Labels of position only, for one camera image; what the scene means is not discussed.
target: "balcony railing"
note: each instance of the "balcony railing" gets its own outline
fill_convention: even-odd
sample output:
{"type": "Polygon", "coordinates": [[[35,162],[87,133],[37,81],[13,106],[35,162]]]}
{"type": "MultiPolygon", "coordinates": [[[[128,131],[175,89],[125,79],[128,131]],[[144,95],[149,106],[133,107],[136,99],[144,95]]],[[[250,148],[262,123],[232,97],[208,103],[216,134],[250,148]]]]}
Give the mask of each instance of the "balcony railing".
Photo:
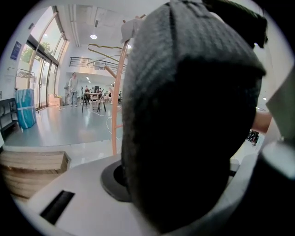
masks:
{"type": "MultiPolygon", "coordinates": [[[[91,61],[91,58],[83,58],[83,57],[71,57],[70,60],[70,66],[78,66],[78,67],[86,67],[86,68],[95,68],[96,70],[105,70],[104,66],[108,66],[114,73],[117,73],[118,64],[109,62],[109,61],[103,61],[99,60],[93,63],[89,63],[91,61]]],[[[123,72],[122,74],[125,74],[126,66],[123,66],[123,72]]]]}

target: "blue container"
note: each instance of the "blue container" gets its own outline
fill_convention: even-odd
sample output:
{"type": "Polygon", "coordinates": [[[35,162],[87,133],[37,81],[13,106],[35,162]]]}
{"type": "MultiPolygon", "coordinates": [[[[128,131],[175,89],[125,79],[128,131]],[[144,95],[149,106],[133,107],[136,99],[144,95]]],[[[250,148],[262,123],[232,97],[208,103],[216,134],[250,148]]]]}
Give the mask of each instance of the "blue container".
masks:
{"type": "Polygon", "coordinates": [[[36,123],[34,105],[34,90],[22,89],[15,93],[18,108],[18,123],[23,129],[32,127],[36,123]]]}

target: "tree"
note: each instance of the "tree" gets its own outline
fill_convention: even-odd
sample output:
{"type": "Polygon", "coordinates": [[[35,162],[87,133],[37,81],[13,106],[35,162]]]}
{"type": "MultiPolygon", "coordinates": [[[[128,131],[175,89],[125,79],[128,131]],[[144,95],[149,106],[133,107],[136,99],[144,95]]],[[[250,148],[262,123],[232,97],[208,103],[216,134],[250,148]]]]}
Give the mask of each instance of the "tree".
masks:
{"type": "MultiPolygon", "coordinates": [[[[50,44],[49,42],[43,42],[41,43],[41,45],[43,46],[43,48],[45,49],[45,51],[47,51],[49,54],[53,53],[53,50],[51,50],[50,48],[50,44]]],[[[21,60],[26,62],[26,63],[30,63],[30,59],[32,57],[33,54],[33,49],[28,47],[25,50],[23,50],[22,55],[21,55],[21,60]]]]}

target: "wooden platform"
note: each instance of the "wooden platform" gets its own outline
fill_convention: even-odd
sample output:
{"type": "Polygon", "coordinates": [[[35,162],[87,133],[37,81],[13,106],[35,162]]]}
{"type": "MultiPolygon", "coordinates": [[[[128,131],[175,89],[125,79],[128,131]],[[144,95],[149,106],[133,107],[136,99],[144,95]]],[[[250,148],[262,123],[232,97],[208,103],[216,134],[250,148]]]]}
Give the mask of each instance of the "wooden platform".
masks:
{"type": "Polygon", "coordinates": [[[11,194],[25,201],[68,169],[68,157],[65,152],[3,151],[0,168],[11,194]]]}

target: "gray floor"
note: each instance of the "gray floor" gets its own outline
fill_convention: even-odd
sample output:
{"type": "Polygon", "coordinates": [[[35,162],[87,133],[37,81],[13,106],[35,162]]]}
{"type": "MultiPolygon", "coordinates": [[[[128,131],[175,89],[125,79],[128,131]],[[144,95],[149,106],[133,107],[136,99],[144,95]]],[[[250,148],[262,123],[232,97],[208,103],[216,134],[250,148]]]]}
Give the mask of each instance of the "gray floor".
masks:
{"type": "MultiPolygon", "coordinates": [[[[29,129],[18,129],[6,139],[7,146],[42,147],[110,140],[112,138],[112,105],[106,104],[106,112],[87,107],[48,107],[36,113],[37,122],[29,129]]],[[[118,112],[117,124],[122,123],[118,112]]],[[[117,138],[122,137],[117,129],[117,138]]]]}

